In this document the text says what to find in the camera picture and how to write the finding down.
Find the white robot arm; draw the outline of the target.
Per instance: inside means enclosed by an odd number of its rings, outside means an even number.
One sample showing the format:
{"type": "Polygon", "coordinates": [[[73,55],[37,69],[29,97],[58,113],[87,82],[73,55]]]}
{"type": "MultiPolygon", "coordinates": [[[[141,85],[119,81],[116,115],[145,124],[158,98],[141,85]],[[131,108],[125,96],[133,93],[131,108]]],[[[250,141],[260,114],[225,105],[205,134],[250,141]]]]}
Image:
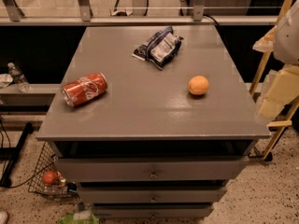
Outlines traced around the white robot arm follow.
{"type": "Polygon", "coordinates": [[[273,45],[274,57],[284,63],[299,64],[299,0],[279,21],[273,45]]]}

